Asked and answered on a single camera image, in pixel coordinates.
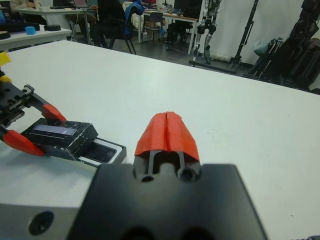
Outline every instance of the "black tripod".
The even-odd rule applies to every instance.
[[[247,45],[249,36],[251,34],[251,30],[252,30],[252,28],[253,28],[253,26],[255,24],[253,19],[254,19],[256,10],[257,10],[258,2],[259,2],[259,0],[254,0],[254,4],[253,4],[252,10],[251,10],[248,22],[247,22],[247,24],[245,26],[244,33],[243,33],[243,36],[242,36],[238,51],[236,52],[235,57],[233,57],[230,60],[230,70],[232,72],[235,72],[238,69],[238,67],[239,67],[239,65],[241,63],[241,58],[242,58],[241,57],[241,51],[242,51],[243,47],[245,45]]]

